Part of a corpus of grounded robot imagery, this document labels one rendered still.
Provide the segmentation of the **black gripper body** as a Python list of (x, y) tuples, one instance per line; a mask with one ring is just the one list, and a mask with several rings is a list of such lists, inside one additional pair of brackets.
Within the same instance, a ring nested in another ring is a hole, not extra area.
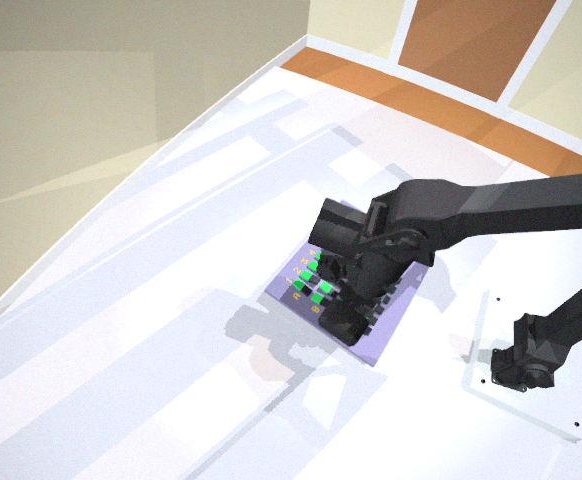
[(358, 343), (369, 325), (368, 318), (356, 309), (365, 314), (371, 312), (376, 304), (382, 303), (387, 293), (392, 292), (400, 279), (385, 281), (374, 277), (364, 264), (364, 254), (354, 271), (358, 273), (355, 288), (351, 288), (343, 300), (333, 298), (318, 319), (319, 326), (347, 346)]

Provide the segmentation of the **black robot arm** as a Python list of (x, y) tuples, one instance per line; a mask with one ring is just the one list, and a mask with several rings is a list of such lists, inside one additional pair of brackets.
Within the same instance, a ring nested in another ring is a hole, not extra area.
[[(363, 254), (374, 277), (393, 281), (468, 237), (573, 229), (582, 229), (580, 173), (483, 186), (411, 179), (373, 198), (366, 213), (325, 198), (308, 243), (323, 248), (319, 277), (349, 279), (354, 289)], [(555, 387), (554, 372), (582, 341), (582, 288), (546, 316), (524, 313), (513, 332), (513, 346), (493, 349), (491, 382), (522, 393)]]

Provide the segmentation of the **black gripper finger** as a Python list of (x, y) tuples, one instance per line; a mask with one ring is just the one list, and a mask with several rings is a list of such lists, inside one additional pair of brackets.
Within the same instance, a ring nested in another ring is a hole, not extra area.
[[(347, 293), (351, 290), (350, 287), (348, 287), (347, 283), (345, 284), (345, 286), (343, 287), (343, 289), (340, 291), (339, 296), (341, 298), (341, 300), (344, 299), (344, 297), (347, 295)], [(362, 315), (364, 315), (366, 318), (372, 316), (374, 314), (374, 312), (376, 311), (377, 307), (379, 305), (376, 304), (373, 308), (373, 310), (370, 312), (368, 312), (367, 314), (363, 313), (362, 311), (360, 311), (359, 309), (356, 309), (356, 311), (358, 311), (359, 313), (361, 313)]]

